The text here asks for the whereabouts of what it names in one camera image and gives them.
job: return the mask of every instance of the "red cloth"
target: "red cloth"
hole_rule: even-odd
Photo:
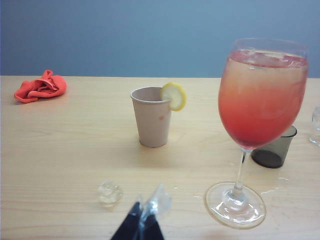
[[[14,93],[14,97],[23,103],[37,101],[38,98],[51,98],[62,95],[67,83],[60,75],[52,76],[51,70],[45,70],[42,77],[33,81],[24,81]]]

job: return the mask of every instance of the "lemon slice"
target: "lemon slice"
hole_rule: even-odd
[[[162,100],[170,100],[169,107],[172,111],[180,111],[187,101],[185,90],[176,82],[169,82],[162,87],[161,98]]]

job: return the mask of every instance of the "glass base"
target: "glass base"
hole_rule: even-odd
[[[241,194],[234,182],[218,183],[206,192],[208,211],[220,222],[236,229],[250,229],[263,222],[266,207],[262,198],[252,189],[243,186]]]

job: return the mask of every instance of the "light wood tabletop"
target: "light wood tabletop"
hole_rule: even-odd
[[[37,77],[1,77],[1,239],[108,240],[137,197],[147,200],[160,183],[172,197],[158,217],[167,240],[320,239],[320,147],[308,141],[320,79],[307,81],[284,166],[248,161],[244,183],[267,213],[238,230],[204,204],[210,186],[236,180],[241,158],[220,121],[219,78],[65,76],[64,95],[18,102],[22,81]],[[130,92],[171,81],[183,85],[186,106],[172,112],[166,145],[142,146]],[[109,208],[98,199],[104,180],[123,190]]]

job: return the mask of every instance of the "paper cup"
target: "paper cup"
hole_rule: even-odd
[[[131,92],[139,141],[157,148],[168,141],[171,110],[169,100],[161,100],[160,86],[149,86]]]

